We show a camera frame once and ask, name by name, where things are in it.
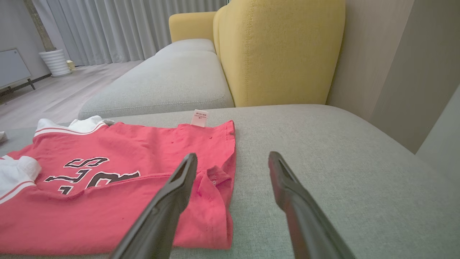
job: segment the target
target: fabric upholstery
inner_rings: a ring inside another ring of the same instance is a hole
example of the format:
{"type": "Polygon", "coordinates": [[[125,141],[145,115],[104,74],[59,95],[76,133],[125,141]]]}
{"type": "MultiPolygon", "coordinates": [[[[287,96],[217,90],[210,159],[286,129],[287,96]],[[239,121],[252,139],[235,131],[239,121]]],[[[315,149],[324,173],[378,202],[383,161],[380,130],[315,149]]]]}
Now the fabric upholstery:
{"type": "Polygon", "coordinates": [[[216,12],[191,12],[171,15],[171,41],[208,39],[214,41],[213,19],[216,12]]]}
{"type": "Polygon", "coordinates": [[[217,56],[220,58],[220,43],[219,43],[219,21],[220,16],[225,10],[225,6],[221,7],[217,13],[214,15],[213,21],[213,36],[214,36],[214,48],[216,50],[217,56]]]}
{"type": "Polygon", "coordinates": [[[344,0],[232,0],[219,53],[235,105],[325,104],[344,24],[344,0]]]}
{"type": "Polygon", "coordinates": [[[217,55],[158,55],[122,75],[80,109],[79,119],[234,107],[217,55]]]}
{"type": "Polygon", "coordinates": [[[168,55],[170,53],[184,52],[184,51],[209,51],[216,53],[214,44],[207,39],[188,39],[173,42],[168,46],[161,49],[155,56],[168,55]]]}
{"type": "MultiPolygon", "coordinates": [[[[176,127],[189,123],[192,114],[113,120],[176,127]]],[[[293,258],[286,217],[270,183],[272,150],[281,153],[356,258],[460,256],[459,183],[363,119],[331,106],[283,105],[209,110],[208,126],[231,119],[236,127],[232,249],[174,248],[172,259],[293,258]]],[[[33,129],[7,131],[10,140],[0,146],[0,156],[30,143],[33,134],[33,129]]]]}

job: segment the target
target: black lettering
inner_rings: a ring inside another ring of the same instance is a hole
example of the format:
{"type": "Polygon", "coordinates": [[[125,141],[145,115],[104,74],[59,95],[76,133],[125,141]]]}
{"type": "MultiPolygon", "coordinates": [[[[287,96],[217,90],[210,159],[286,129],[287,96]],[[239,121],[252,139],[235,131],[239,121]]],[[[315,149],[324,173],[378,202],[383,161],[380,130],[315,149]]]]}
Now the black lettering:
{"type": "Polygon", "coordinates": [[[78,172],[76,172],[76,174],[78,175],[78,177],[68,177],[68,176],[50,176],[48,177],[47,179],[44,180],[44,182],[51,182],[51,181],[54,181],[54,180],[63,180],[63,181],[67,181],[67,182],[71,182],[71,183],[77,183],[79,182],[81,179],[83,179],[83,177],[85,177],[85,175],[91,171],[92,169],[81,169],[81,170],[78,170],[78,172]]]}
{"type": "Polygon", "coordinates": [[[132,174],[123,174],[123,175],[120,175],[117,173],[99,172],[91,178],[91,181],[89,181],[89,184],[86,188],[97,186],[99,181],[101,180],[108,180],[107,184],[109,184],[112,182],[123,181],[123,180],[131,179],[131,178],[136,178],[139,176],[140,176],[139,171],[136,171],[132,174]]]}
{"type": "Polygon", "coordinates": [[[68,162],[67,164],[65,164],[64,167],[73,167],[73,168],[79,168],[79,167],[83,167],[83,166],[87,166],[87,167],[95,167],[95,166],[98,166],[100,164],[102,164],[103,162],[106,162],[108,161],[109,159],[108,158],[105,158],[105,157],[96,157],[96,158],[91,158],[91,159],[86,159],[85,161],[81,162],[80,164],[74,164],[75,162],[80,162],[82,161],[83,159],[74,159],[70,162],[68,162]]]}
{"type": "Polygon", "coordinates": [[[72,188],[73,188],[73,186],[62,185],[61,187],[59,187],[58,190],[62,191],[62,194],[67,195],[72,188]]]}

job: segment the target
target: sofa seat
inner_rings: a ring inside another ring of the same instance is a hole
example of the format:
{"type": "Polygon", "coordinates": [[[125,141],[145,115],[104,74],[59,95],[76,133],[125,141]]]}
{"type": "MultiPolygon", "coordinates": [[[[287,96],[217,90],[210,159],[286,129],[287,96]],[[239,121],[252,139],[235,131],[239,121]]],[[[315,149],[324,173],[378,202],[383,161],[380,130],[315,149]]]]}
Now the sofa seat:
{"type": "Polygon", "coordinates": [[[79,119],[234,107],[210,40],[175,42],[93,96],[79,119]]]}
{"type": "MultiPolygon", "coordinates": [[[[176,247],[172,259],[293,258],[286,216],[275,203],[270,182],[270,151],[284,157],[356,258],[459,257],[459,183],[358,116],[324,105],[208,111],[208,126],[235,122],[232,248],[176,247]]],[[[192,115],[188,111],[112,119],[173,128],[189,123],[192,115]]],[[[30,144],[34,131],[7,131],[9,140],[0,145],[0,156],[30,144]]],[[[0,255],[3,258],[34,257],[0,255]]]]}

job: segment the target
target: striped trim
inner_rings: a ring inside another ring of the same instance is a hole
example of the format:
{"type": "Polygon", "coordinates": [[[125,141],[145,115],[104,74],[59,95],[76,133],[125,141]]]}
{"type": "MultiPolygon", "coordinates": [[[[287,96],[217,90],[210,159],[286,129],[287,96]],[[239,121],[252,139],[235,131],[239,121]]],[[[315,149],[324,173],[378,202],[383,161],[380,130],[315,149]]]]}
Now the striped trim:
{"type": "Polygon", "coordinates": [[[11,191],[0,197],[0,204],[4,203],[5,201],[13,198],[16,194],[18,194],[22,189],[26,188],[27,186],[34,186],[35,183],[33,181],[25,181],[13,188],[11,191]]]}
{"type": "Polygon", "coordinates": [[[92,131],[90,132],[77,132],[71,129],[68,129],[67,127],[62,127],[62,128],[42,128],[39,129],[35,132],[34,137],[44,134],[44,133],[50,133],[50,132],[57,132],[57,133],[68,133],[68,134],[73,134],[73,135],[88,135],[90,133],[93,133],[94,131],[98,130],[102,126],[107,125],[105,122],[99,123],[92,131]]]}

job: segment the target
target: yellow armrest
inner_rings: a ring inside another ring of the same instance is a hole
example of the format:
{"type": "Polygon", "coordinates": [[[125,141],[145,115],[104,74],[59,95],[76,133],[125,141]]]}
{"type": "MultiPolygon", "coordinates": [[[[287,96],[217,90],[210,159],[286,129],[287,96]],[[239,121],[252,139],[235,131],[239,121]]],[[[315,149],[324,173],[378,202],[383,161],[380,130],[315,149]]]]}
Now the yellow armrest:
{"type": "Polygon", "coordinates": [[[187,39],[209,39],[214,42],[213,19],[216,12],[189,12],[169,17],[173,42],[187,39]]]}

